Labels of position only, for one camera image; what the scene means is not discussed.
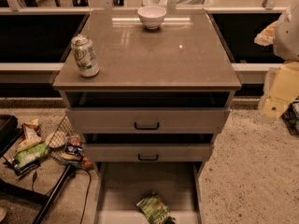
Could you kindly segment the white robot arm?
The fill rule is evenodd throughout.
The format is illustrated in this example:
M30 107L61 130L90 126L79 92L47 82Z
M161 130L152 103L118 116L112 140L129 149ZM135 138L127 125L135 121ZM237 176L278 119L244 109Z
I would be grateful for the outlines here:
M283 60L299 61L299 0L292 0L279 16L273 47Z

